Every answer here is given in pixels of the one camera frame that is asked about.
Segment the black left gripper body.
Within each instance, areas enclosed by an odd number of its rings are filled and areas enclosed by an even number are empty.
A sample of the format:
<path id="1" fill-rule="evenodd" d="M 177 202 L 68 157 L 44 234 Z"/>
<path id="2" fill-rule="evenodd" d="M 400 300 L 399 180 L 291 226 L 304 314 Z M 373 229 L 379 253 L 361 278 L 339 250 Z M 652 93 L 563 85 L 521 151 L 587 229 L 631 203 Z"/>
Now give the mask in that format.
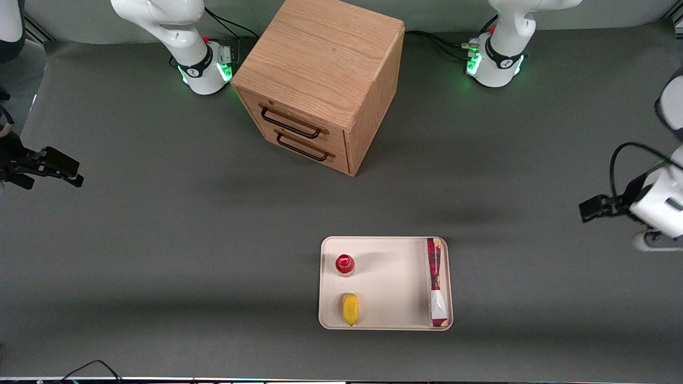
<path id="1" fill-rule="evenodd" d="M 646 184 L 647 175 L 639 175 L 629 182 L 622 195 L 619 196 L 622 215 L 632 215 L 630 207 L 639 202 L 649 192 L 650 185 Z"/>

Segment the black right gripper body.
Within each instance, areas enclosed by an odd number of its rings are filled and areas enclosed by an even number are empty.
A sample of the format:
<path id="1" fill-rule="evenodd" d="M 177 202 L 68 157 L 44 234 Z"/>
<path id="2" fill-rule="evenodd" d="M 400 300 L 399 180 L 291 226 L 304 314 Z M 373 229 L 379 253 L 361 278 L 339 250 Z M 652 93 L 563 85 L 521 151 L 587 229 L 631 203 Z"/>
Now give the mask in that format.
<path id="1" fill-rule="evenodd" d="M 26 148 L 17 134 L 9 133 L 4 136 L 1 138 L 1 181 L 10 181 L 10 177 L 15 171 L 13 163 L 28 168 L 30 174 L 45 177 L 44 173 L 39 171 L 41 155 L 41 151 Z"/>

